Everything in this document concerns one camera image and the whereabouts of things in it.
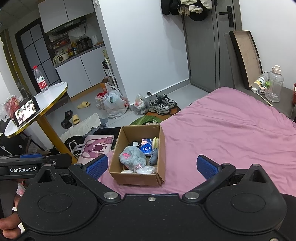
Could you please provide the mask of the person's left hand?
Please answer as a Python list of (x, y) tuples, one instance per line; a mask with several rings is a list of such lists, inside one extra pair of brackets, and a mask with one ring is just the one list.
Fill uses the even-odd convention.
[(21, 235), (21, 229), (19, 225), (21, 220), (16, 211), (12, 211), (12, 214), (6, 218), (2, 218), (0, 225), (1, 231), (5, 238), (14, 240)]

